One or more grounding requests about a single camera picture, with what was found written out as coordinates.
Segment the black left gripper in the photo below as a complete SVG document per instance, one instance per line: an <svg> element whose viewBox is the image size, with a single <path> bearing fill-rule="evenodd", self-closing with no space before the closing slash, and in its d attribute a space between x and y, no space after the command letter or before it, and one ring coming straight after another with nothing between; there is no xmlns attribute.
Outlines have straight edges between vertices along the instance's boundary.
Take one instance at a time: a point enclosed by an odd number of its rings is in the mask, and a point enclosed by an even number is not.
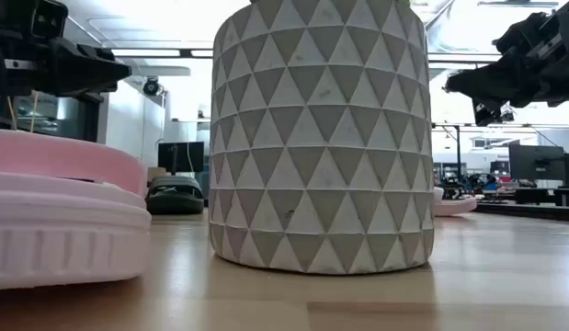
<svg viewBox="0 0 569 331"><path fill-rule="evenodd" d="M40 43L33 36L45 0L0 0L0 96L26 96L37 84ZM48 93L76 96L112 93L132 74L111 49L50 40Z"/></svg>

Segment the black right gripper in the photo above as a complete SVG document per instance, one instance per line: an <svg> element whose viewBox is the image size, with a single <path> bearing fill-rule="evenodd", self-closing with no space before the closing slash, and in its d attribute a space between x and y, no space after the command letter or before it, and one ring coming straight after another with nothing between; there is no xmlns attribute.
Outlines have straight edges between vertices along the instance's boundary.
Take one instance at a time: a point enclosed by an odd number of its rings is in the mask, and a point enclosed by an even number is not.
<svg viewBox="0 0 569 331"><path fill-rule="evenodd" d="M557 107L569 101L569 0L546 16L535 56L512 47L495 63L452 74L444 89L478 101L523 108L543 101Z"/></svg>

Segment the pink foam slide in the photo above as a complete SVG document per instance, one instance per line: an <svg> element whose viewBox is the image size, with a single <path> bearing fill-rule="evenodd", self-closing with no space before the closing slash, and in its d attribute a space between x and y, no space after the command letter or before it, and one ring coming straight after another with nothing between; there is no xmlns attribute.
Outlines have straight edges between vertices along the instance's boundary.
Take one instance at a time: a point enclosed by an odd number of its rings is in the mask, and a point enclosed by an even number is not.
<svg viewBox="0 0 569 331"><path fill-rule="evenodd" d="M434 208L435 216L449 217L457 214L462 214L474 211L477 207L475 198L466 198L463 200L444 200L444 189L434 187Z"/></svg>
<svg viewBox="0 0 569 331"><path fill-rule="evenodd" d="M0 290L141 276L146 179L106 145L0 130Z"/></svg>

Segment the black foam slide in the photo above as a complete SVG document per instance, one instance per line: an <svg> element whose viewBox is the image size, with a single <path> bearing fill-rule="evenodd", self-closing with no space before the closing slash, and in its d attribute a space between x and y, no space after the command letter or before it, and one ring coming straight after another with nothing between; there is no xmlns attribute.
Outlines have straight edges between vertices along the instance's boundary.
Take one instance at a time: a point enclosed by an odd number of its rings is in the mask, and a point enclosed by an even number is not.
<svg viewBox="0 0 569 331"><path fill-rule="evenodd" d="M155 177L145 202L152 215L201 214L205 206L200 184L193 177Z"/></svg>

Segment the ceiling strip light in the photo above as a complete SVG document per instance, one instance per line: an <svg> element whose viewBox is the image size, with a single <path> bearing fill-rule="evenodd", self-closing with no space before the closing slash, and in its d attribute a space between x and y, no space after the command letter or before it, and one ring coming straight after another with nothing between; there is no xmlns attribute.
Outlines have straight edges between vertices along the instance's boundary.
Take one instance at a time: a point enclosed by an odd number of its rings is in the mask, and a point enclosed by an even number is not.
<svg viewBox="0 0 569 331"><path fill-rule="evenodd" d="M495 63L501 56L490 53L441 53L431 52L427 55L430 63Z"/></svg>
<svg viewBox="0 0 569 331"><path fill-rule="evenodd" d="M213 57L212 49L154 49L154 48L113 48L111 49L116 57L122 58L143 58L143 59L161 59L161 58L185 58L185 59L211 59Z"/></svg>

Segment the black monitor on stand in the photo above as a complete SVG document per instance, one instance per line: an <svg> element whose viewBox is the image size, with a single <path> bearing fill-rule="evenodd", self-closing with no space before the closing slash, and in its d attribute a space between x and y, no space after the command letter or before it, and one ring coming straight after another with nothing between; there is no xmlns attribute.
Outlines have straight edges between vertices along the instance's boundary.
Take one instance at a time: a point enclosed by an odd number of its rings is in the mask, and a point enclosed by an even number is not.
<svg viewBox="0 0 569 331"><path fill-rule="evenodd" d="M159 143L158 166L172 175L205 170L204 142Z"/></svg>

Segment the black background desk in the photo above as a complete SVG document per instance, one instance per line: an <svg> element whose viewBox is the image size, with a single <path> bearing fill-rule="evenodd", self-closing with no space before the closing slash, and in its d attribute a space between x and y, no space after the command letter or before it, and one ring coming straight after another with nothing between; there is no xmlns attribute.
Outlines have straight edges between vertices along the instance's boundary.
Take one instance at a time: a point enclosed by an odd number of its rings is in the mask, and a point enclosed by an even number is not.
<svg viewBox="0 0 569 331"><path fill-rule="evenodd" d="M553 203L557 207L569 207L569 188L516 188L517 204Z"/></svg>

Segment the grey white triangle-patterned pot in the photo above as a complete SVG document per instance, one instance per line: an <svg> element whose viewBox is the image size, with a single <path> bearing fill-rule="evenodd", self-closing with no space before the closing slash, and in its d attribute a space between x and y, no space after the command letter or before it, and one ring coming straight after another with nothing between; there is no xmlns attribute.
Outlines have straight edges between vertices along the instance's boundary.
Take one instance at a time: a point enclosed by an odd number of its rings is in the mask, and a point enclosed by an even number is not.
<svg viewBox="0 0 569 331"><path fill-rule="evenodd" d="M214 39L210 241L255 268L416 268L434 245L427 39L408 0L256 0Z"/></svg>

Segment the black vertical post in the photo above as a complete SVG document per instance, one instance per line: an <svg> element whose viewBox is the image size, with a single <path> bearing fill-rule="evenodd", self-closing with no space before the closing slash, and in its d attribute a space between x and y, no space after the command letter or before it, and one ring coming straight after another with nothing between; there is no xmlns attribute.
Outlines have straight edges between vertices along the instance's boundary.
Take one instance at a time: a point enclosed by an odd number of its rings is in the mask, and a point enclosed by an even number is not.
<svg viewBox="0 0 569 331"><path fill-rule="evenodd" d="M456 132L456 156L457 156L457 179L462 180L462 162L461 162L461 127L460 125L454 125L453 127Z"/></svg>

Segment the black aluminium table frame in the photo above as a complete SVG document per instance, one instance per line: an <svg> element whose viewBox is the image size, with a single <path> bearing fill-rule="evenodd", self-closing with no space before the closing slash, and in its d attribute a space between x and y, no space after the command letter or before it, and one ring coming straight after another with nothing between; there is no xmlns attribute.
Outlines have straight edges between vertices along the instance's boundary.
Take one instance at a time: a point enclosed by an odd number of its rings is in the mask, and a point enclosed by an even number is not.
<svg viewBox="0 0 569 331"><path fill-rule="evenodd" d="M475 212L569 222L569 207L478 203Z"/></svg>

